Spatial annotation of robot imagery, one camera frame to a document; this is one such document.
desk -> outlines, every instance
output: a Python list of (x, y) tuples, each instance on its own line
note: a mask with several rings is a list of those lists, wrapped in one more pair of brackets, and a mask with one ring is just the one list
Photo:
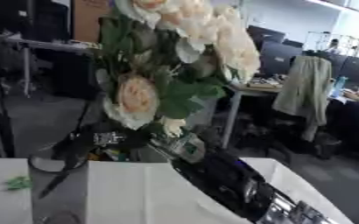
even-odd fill
[[(339, 224), (353, 224), (300, 176), (269, 158), (245, 158), (273, 186)], [(87, 224), (250, 224), (185, 181), (169, 164), (90, 162)]]
[(25, 72), (25, 90), (24, 93), (27, 97), (30, 95), (30, 56), (31, 48), (35, 49), (49, 49), (54, 51), (71, 52), (71, 53), (82, 53), (91, 55), (92, 52), (85, 45), (67, 45), (59, 43), (40, 42), (35, 40), (22, 39), (17, 36), (0, 35), (0, 43), (9, 43), (15, 45), (22, 45), (23, 48), (23, 59), (24, 59), (24, 72)]
[(231, 108), (229, 111), (229, 118), (226, 121), (226, 126), (224, 128), (222, 148), (227, 149), (229, 146), (229, 140), (231, 133), (234, 128), (234, 122), (236, 121), (236, 114), (238, 113), (239, 105), (241, 104), (241, 99), (243, 95), (247, 96), (266, 96), (266, 95), (276, 95), (280, 92), (281, 87), (270, 87), (270, 88), (257, 88), (257, 87), (234, 87), (228, 86), (234, 92), (234, 96), (231, 99)]

black monitor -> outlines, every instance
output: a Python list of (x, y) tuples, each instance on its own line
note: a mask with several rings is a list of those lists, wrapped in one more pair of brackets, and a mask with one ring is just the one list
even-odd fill
[(258, 50), (261, 50), (263, 42), (265, 41), (282, 43), (285, 39), (285, 34), (283, 32), (273, 31), (254, 25), (248, 27), (248, 33), (255, 42)]
[(55, 39), (69, 40), (68, 12), (66, 5), (52, 0), (36, 0), (34, 3), (33, 38), (52, 42)]
[(290, 61), (302, 54), (302, 48), (266, 41), (261, 50), (262, 74), (288, 74)]
[(29, 15), (27, 0), (0, 0), (0, 33), (25, 33)]
[(283, 41), (283, 44), (285, 46), (295, 46), (295, 47), (298, 47), (298, 48), (302, 48), (304, 46), (304, 43), (293, 41), (293, 40), (290, 40), (288, 38), (285, 39), (285, 41)]
[(346, 76), (348, 81), (359, 84), (359, 58), (348, 57), (343, 64), (340, 76)]
[(337, 78), (341, 75), (341, 70), (344, 63), (347, 62), (348, 56), (335, 54), (331, 52), (317, 52), (316, 56), (321, 57), (325, 60), (329, 60), (332, 64), (332, 77)]

flower bouquet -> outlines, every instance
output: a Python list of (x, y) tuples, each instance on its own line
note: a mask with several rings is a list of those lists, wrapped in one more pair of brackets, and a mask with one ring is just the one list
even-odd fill
[(110, 6), (100, 20), (96, 77), (106, 115), (127, 129), (181, 137), (187, 117), (203, 108), (200, 100), (223, 97), (226, 82), (246, 84), (260, 67), (233, 7), (208, 0)]

vase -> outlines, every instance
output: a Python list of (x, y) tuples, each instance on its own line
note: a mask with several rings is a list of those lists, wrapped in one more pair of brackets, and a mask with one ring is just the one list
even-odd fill
[(81, 158), (67, 177), (42, 198), (41, 193), (59, 176), (65, 165), (64, 160), (52, 157), (53, 147), (47, 146), (28, 159), (32, 181), (33, 223), (82, 224), (87, 206), (87, 159)]

white table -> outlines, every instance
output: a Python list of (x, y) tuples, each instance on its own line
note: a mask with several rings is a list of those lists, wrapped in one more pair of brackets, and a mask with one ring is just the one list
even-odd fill
[(31, 194), (28, 189), (7, 192), (3, 182), (28, 176), (25, 159), (0, 158), (0, 224), (32, 224)]
[(247, 95), (247, 96), (276, 95), (280, 92), (281, 89), (279, 87), (256, 88), (256, 87), (234, 87), (234, 86), (228, 86), (228, 88), (230, 88), (234, 92), (234, 96), (231, 99), (229, 118), (227, 119), (226, 125), (224, 127), (224, 134), (222, 140), (223, 149), (227, 149), (227, 147), (229, 146), (229, 140), (231, 138), (231, 133), (233, 132), (234, 123), (236, 121), (236, 114), (238, 113), (238, 109), (241, 104), (241, 99), (243, 95)]
[[(353, 224), (276, 160), (244, 160), (294, 200), (304, 200), (339, 224)], [(249, 224), (192, 186), (169, 164), (90, 162), (88, 178), (88, 224)]]
[[(244, 160), (294, 200), (304, 200), (339, 224), (353, 224), (276, 160)], [(249, 224), (192, 186), (169, 164), (89, 162), (88, 166), (87, 224)], [(1, 224), (32, 224), (30, 191), (4, 191), (3, 182), (20, 175), (28, 175), (25, 159), (0, 158)]]

